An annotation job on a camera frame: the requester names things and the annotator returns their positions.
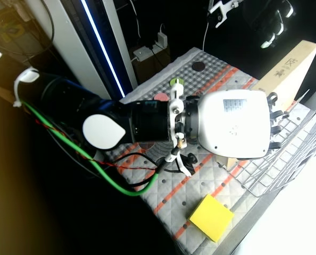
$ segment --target table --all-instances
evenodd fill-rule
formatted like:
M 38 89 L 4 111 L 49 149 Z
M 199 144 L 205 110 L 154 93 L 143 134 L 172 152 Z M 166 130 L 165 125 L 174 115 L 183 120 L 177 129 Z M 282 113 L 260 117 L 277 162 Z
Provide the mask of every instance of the table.
M 205 70 L 197 72 L 192 69 L 192 64 L 198 61 L 205 63 Z M 159 92 L 169 94 L 169 82 L 175 77 L 184 80 L 182 99 L 189 95 L 203 95 L 216 90 L 249 89 L 257 83 L 257 80 L 250 75 L 193 48 L 128 94 L 121 102 L 150 100 Z M 308 108 L 298 105 L 293 121 L 300 124 L 309 111 Z M 141 152 L 158 161 L 171 149 L 171 142 L 135 143 L 123 144 L 107 154 L 110 159 L 116 159 L 130 152 Z M 201 146 L 188 144 L 182 153 L 187 155 L 190 152 L 198 159 L 198 163 L 194 165 L 196 173 L 191 178 L 185 177 L 184 174 L 163 172 L 153 187 L 141 197 L 183 253 L 203 255 L 230 253 L 268 207 L 277 192 L 257 198 L 235 180 L 235 175 L 244 169 L 244 164 L 238 164 L 228 171 L 221 168 L 215 161 L 215 156 Z M 254 160 L 254 163 L 259 166 L 263 163 L 263 159 Z M 119 164 L 123 167 L 154 167 L 145 158 L 139 156 L 129 157 Z M 169 169 L 177 170 L 177 167 L 172 163 Z M 119 172 L 129 183 L 140 182 L 153 174 L 149 170 L 121 169 Z M 212 194 L 235 214 L 218 243 L 210 241 L 187 220 L 206 194 Z

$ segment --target brown wall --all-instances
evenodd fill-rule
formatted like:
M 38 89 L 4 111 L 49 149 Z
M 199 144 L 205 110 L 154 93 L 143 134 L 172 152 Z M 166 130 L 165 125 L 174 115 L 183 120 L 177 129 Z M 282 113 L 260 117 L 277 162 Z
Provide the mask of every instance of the brown wall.
M 58 235 L 38 193 L 28 154 L 27 122 L 0 98 L 0 255 L 62 254 Z

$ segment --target led light strip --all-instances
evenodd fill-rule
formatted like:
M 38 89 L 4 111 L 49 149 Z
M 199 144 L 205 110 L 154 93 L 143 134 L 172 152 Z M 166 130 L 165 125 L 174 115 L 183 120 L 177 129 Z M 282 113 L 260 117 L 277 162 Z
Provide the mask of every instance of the led light strip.
M 93 28 L 94 33 L 95 33 L 95 35 L 96 35 L 96 38 L 98 39 L 98 42 L 99 42 L 99 44 L 100 44 L 100 47 L 101 47 L 101 49 L 102 49 L 102 51 L 103 51 L 103 53 L 104 53 L 104 55 L 105 55 L 105 58 L 106 58 L 106 60 L 107 60 L 107 62 L 108 62 L 108 64 L 109 64 L 109 66 L 110 66 L 111 72 L 112 72 L 112 74 L 113 74 L 113 76 L 114 76 L 114 79 L 115 79 L 117 85 L 118 85 L 118 88 L 119 88 L 119 90 L 120 90 L 120 93 L 121 93 L 122 97 L 125 97 L 124 91 L 122 90 L 122 87 L 121 87 L 121 85 L 120 85 L 120 82 L 119 82 L 119 80 L 118 80 L 118 77 L 117 77 L 117 75 L 116 75 L 116 73 L 115 73 L 115 71 L 114 71 L 113 65 L 112 65 L 111 60 L 110 60 L 110 58 L 109 58 L 109 55 L 107 54 L 107 51 L 106 51 L 105 46 L 104 46 L 104 44 L 103 44 L 103 41 L 101 40 L 100 34 L 99 34 L 99 32 L 98 32 L 98 30 L 97 30 L 97 28 L 96 28 L 96 26 L 95 26 L 95 23 L 94 23 L 94 20 L 93 20 L 93 18 L 92 18 L 92 15 L 91 15 L 91 13 L 90 13 L 90 11 L 89 11 L 88 5 L 87 5 L 87 3 L 86 3 L 85 0 L 81 0 L 81 3 L 82 3 L 82 5 L 84 6 L 85 12 L 86 12 L 86 14 L 87 14 L 87 16 L 88 16 L 88 19 L 89 19 L 89 22 L 90 22 L 90 24 L 92 25 L 92 28 Z

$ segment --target yellow sponge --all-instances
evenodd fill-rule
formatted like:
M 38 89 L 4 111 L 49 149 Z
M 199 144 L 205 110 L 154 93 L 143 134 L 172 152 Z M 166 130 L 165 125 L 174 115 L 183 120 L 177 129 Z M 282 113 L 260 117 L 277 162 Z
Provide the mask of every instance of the yellow sponge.
M 189 220 L 217 242 L 226 230 L 234 214 L 211 195 L 206 195 Z

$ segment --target checkered fabric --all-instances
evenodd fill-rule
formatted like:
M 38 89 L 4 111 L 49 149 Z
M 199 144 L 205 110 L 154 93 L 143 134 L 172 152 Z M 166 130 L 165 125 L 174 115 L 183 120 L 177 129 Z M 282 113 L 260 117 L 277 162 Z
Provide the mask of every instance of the checkered fabric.
M 203 62 L 205 69 L 201 72 L 194 71 L 192 69 L 194 62 Z M 184 80 L 182 99 L 189 95 L 202 95 L 216 90 L 247 89 L 257 83 L 256 79 L 224 61 L 199 49 L 192 49 L 167 66 L 161 73 L 140 85 L 125 98 L 125 101 L 150 100 L 161 92 L 169 95 L 169 82 L 176 77 Z M 125 144 L 108 152 L 108 155 L 111 159 L 115 159 L 122 154 L 142 152 L 157 162 L 171 149 L 171 142 Z M 182 154 L 187 155 L 190 152 L 198 159 L 198 163 L 194 165 L 196 173 L 191 178 L 185 177 L 182 173 L 163 172 L 152 188 L 142 195 L 142 199 L 151 207 L 184 254 L 213 254 L 227 234 L 254 206 L 258 198 L 248 193 L 238 181 L 233 180 L 224 168 L 219 167 L 214 155 L 201 146 L 189 143 Z M 136 156 L 124 159 L 119 164 L 127 167 L 154 167 L 145 158 Z M 177 170 L 174 163 L 168 168 Z M 231 173 L 239 172 L 241 166 L 238 165 L 236 168 Z M 120 171 L 120 173 L 129 183 L 140 182 L 153 174 L 149 170 L 130 169 Z M 235 214 L 218 243 L 208 240 L 187 220 L 207 194 L 212 194 Z

